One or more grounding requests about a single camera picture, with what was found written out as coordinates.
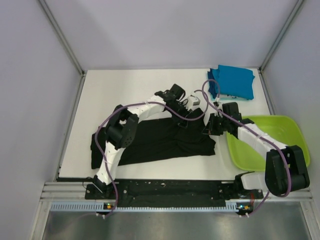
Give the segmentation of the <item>black t shirt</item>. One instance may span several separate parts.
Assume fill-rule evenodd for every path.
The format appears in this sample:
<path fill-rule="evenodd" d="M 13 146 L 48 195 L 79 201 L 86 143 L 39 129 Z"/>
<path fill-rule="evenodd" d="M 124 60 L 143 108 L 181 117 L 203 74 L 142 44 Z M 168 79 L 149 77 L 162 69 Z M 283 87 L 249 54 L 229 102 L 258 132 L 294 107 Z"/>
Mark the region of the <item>black t shirt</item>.
<path fill-rule="evenodd" d="M 138 124 L 133 142 L 124 149 L 119 165 L 148 163 L 172 158 L 213 156 L 216 142 L 203 134 L 203 111 L 190 114 L 187 128 L 172 118 L 143 120 Z"/>

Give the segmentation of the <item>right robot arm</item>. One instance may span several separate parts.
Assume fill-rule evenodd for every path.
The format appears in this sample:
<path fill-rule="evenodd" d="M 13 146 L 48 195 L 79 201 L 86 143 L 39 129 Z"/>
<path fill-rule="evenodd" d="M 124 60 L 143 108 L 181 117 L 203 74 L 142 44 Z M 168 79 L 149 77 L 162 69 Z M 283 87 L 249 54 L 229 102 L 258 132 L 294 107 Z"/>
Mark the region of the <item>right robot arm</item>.
<path fill-rule="evenodd" d="M 214 102 L 208 105 L 215 112 L 210 114 L 202 133 L 220 136 L 227 132 L 264 158 L 264 182 L 271 194 L 285 197 L 310 186 L 301 147 L 282 143 L 260 129 L 253 119 L 243 118 L 236 102 Z"/>

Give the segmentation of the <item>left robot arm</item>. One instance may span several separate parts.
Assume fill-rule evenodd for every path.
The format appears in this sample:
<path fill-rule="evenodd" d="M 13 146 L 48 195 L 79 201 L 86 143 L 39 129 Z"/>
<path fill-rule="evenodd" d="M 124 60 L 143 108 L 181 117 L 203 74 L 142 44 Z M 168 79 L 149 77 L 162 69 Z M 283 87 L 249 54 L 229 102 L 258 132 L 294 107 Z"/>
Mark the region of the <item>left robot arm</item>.
<path fill-rule="evenodd" d="M 174 84 L 169 90 L 156 92 L 147 101 L 115 107 L 91 137 L 91 166 L 98 169 L 92 183 L 98 195 L 106 199 L 113 194 L 112 182 L 116 178 L 121 154 L 133 142 L 141 121 L 168 111 L 179 126 L 187 126 L 187 117 L 200 100 L 185 94 L 180 86 Z"/>

